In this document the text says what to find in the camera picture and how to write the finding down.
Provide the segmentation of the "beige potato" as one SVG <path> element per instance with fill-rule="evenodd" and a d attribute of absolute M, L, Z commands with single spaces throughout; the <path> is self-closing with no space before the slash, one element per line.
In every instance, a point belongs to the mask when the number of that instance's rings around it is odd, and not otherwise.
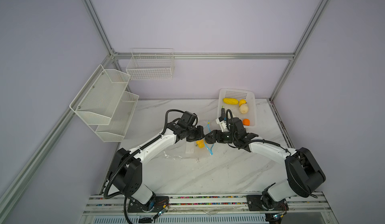
<path fill-rule="evenodd" d="M 242 104 L 240 107 L 239 107 L 239 111 L 241 114 L 247 114 L 249 112 L 249 107 L 248 107 L 248 104 L 245 103 L 245 104 Z"/>

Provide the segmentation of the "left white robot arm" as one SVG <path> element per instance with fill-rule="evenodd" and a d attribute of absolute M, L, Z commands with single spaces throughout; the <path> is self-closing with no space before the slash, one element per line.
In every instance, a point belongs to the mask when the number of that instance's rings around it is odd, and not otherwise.
<path fill-rule="evenodd" d="M 130 150 L 119 149 L 111 163 L 108 183 L 103 197 L 123 195 L 150 210 L 154 206 L 156 195 L 143 183 L 143 166 L 166 148 L 180 140 L 195 142 L 204 139 L 201 125 L 190 125 L 183 121 L 168 123 L 163 131 L 153 139 Z"/>

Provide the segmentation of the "yellow orange fruit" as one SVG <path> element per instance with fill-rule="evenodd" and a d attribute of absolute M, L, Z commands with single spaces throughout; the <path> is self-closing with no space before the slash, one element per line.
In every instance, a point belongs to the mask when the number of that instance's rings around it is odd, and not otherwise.
<path fill-rule="evenodd" d="M 196 141 L 196 145 L 199 148 L 205 148 L 205 141 L 203 139 L 202 140 L 198 140 L 198 141 Z"/>

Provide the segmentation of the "clear zip top bag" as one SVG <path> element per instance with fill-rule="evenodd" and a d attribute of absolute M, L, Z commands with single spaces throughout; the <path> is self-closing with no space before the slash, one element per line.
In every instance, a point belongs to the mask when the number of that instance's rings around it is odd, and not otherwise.
<path fill-rule="evenodd" d="M 165 149 L 162 157 L 169 160 L 207 158 L 213 156 L 213 147 L 214 144 L 207 144 L 205 142 L 205 148 L 199 148 L 196 145 L 196 141 L 186 142 L 181 140 L 177 144 Z"/>

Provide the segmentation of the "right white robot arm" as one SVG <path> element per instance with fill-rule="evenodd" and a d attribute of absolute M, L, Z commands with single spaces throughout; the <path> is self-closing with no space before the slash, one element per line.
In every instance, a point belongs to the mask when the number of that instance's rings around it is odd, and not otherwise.
<path fill-rule="evenodd" d="M 205 135 L 208 144 L 222 143 L 233 148 L 262 155 L 284 167 L 286 177 L 265 188 L 261 201 L 271 209 L 278 202 L 299 196 L 307 198 L 325 181 L 326 176 L 307 148 L 284 147 L 266 140 L 258 134 L 247 132 L 239 118 L 229 118 L 220 122 L 221 130 L 213 130 Z"/>

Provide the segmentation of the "yellow lemon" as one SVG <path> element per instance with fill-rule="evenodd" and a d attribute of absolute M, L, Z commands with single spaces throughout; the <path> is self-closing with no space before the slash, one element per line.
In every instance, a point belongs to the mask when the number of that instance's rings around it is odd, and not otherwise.
<path fill-rule="evenodd" d="M 246 100 L 241 100 L 239 101 L 239 107 L 241 107 L 242 105 L 244 104 L 247 104 L 247 101 Z"/>

